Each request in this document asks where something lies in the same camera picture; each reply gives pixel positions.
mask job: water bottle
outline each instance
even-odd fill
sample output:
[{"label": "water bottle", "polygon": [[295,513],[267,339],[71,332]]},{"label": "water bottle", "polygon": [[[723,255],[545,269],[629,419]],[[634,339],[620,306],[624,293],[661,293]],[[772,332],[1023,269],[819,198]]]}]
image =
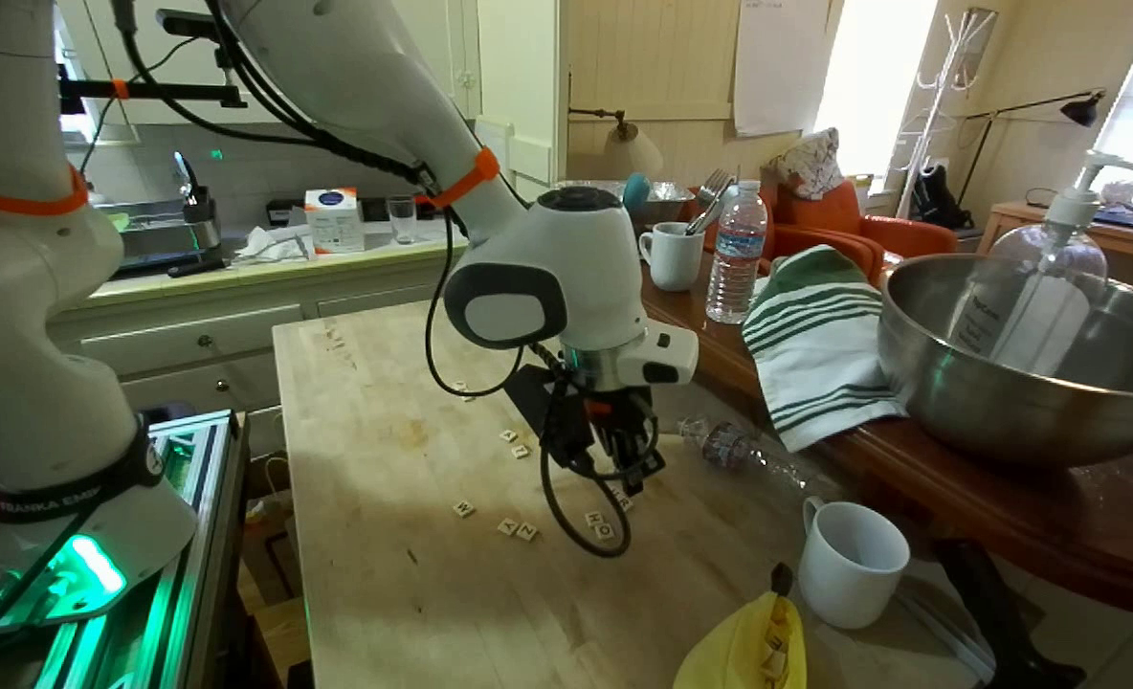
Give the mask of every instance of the water bottle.
[{"label": "water bottle", "polygon": [[744,324],[764,241],[758,181],[727,182],[718,205],[716,260],[708,278],[708,318]]},{"label": "water bottle", "polygon": [[791,454],[762,427],[736,422],[680,422],[680,436],[689,436],[716,472],[771,484],[782,503],[778,510],[799,513],[802,498],[843,498],[843,484],[824,466],[825,461]]}]

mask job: stainless steel bowl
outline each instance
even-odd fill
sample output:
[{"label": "stainless steel bowl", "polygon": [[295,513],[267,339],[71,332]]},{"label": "stainless steel bowl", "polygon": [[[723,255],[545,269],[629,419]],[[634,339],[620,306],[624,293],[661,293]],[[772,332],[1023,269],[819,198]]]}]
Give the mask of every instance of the stainless steel bowl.
[{"label": "stainless steel bowl", "polygon": [[1010,371],[947,339],[977,255],[892,271],[879,366],[943,445],[1014,466],[1081,466],[1133,452],[1133,287],[1106,278],[1056,375]]}]

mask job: dish towel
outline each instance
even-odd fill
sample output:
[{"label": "dish towel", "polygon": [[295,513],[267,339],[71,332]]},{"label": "dish towel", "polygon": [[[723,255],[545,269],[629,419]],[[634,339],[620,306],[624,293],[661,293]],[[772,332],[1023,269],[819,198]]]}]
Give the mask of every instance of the dish towel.
[{"label": "dish towel", "polygon": [[876,364],[879,291],[831,246],[802,248],[755,293],[744,339],[788,452],[902,419]]}]

